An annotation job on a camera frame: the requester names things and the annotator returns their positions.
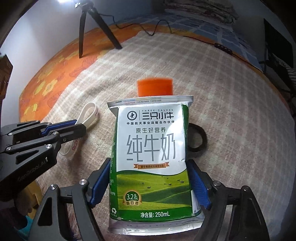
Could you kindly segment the folded floral blanket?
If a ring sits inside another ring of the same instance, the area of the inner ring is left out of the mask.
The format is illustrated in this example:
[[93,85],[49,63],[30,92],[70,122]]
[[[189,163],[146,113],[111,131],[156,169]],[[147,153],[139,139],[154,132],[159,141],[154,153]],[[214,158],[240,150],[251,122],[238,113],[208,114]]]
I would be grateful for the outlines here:
[[233,24],[239,19],[239,15],[230,1],[172,0],[164,1],[164,7],[165,9],[206,16],[223,24]]

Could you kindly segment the plaid fringed blanket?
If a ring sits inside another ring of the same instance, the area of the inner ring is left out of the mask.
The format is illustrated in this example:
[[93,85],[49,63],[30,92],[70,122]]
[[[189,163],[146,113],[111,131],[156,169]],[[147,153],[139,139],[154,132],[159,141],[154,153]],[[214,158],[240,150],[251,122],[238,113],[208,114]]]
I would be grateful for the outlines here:
[[75,184],[111,155],[115,116],[107,102],[137,95],[137,81],[169,77],[174,94],[191,95],[189,121],[208,137],[203,155],[192,155],[201,170],[228,187],[248,185],[264,215],[271,240],[280,240],[292,214],[295,179],[295,122],[267,79],[228,54],[173,34],[139,32],[82,71],[45,117],[57,123],[75,119],[93,101],[99,120],[70,158],[38,178],[43,191],[55,183]]

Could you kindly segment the black rubber band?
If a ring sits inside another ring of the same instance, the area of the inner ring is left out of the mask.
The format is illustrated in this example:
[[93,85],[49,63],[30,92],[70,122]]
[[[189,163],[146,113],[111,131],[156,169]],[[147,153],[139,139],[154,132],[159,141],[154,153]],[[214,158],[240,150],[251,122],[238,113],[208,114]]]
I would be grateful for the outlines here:
[[188,150],[193,153],[201,153],[207,149],[207,135],[204,129],[194,123],[189,123]]

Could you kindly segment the black folding chair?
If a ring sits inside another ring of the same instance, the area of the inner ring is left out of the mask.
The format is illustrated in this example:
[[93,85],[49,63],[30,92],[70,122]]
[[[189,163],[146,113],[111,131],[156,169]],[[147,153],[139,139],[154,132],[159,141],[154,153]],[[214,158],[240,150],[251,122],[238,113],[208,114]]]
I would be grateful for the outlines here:
[[295,97],[295,68],[293,68],[292,44],[266,19],[264,22],[264,72],[270,67]]

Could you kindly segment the green white milk pouch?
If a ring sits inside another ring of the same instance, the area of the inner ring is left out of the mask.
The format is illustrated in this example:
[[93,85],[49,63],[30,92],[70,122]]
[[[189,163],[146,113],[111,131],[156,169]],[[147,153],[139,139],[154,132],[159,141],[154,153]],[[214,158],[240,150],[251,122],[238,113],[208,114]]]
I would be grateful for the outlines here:
[[109,102],[115,115],[108,231],[166,235],[201,227],[186,166],[190,95]]

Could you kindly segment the blue patterned quilt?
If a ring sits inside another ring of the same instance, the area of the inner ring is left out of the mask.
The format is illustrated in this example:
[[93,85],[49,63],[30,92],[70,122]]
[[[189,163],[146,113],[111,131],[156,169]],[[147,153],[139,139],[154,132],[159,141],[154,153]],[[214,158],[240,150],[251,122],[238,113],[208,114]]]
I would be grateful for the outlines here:
[[261,69],[259,61],[255,52],[249,43],[242,35],[234,32],[234,30],[227,25],[215,23],[212,20],[203,19],[199,16],[182,16],[175,13],[161,13],[137,16],[134,18],[124,19],[119,21],[120,24],[139,23],[143,24],[157,24],[159,21],[161,25],[178,30],[185,30],[197,35],[201,35],[208,39],[219,43],[226,48],[232,50],[234,53],[245,58],[250,64],[258,69]]

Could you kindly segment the orange plastic cap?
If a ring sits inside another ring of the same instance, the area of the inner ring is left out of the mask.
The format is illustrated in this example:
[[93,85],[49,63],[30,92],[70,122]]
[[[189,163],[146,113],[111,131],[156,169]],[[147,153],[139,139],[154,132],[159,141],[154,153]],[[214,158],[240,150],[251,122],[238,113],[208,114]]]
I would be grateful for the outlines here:
[[173,95],[173,80],[164,77],[152,77],[137,81],[138,97]]

